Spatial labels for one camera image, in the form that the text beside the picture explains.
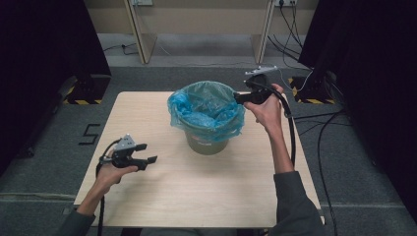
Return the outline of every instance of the trash can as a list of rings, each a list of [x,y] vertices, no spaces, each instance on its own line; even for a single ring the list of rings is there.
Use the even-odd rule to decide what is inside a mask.
[[[245,108],[237,104],[233,88],[219,82],[188,85],[168,98],[171,126],[185,132],[188,145],[197,153],[222,151],[232,137],[240,135]]]

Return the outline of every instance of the bin liner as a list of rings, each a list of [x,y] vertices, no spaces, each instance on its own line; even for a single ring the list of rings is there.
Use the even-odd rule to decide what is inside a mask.
[[[168,98],[171,126],[209,142],[238,136],[245,108],[236,103],[234,90],[222,83],[202,81],[176,90]]]

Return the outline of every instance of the black tape marking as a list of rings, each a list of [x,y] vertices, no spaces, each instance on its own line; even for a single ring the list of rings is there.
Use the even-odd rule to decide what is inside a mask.
[[[84,130],[83,137],[93,137],[92,141],[88,142],[88,143],[79,143],[79,146],[89,146],[89,145],[94,145],[95,144],[95,140],[97,139],[98,134],[88,134],[89,127],[91,127],[91,126],[98,127],[98,126],[100,126],[100,124],[88,124],[87,125],[86,129]]]

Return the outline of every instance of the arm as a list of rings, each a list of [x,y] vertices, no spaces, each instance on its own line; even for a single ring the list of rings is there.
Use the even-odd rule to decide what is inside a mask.
[[[276,90],[283,92],[278,85]],[[281,126],[281,104],[275,95],[271,95],[261,105],[246,102],[257,122],[267,131],[272,150],[275,174],[277,224],[269,235],[325,235],[322,221],[314,204],[308,199],[300,175],[294,170],[285,145]]]
[[[126,168],[116,168],[112,164],[101,166],[98,176],[86,197],[77,210],[70,213],[56,235],[86,235],[95,220],[94,212],[101,198],[123,175],[137,170],[137,166]]]

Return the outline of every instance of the sleeve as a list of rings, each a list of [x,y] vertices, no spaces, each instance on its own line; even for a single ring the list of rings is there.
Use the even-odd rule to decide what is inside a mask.
[[[89,232],[95,216],[87,216],[73,210],[58,229],[56,236],[81,236]]]
[[[306,195],[300,174],[297,171],[275,174],[276,225],[269,235],[325,235],[322,220],[316,206]]]

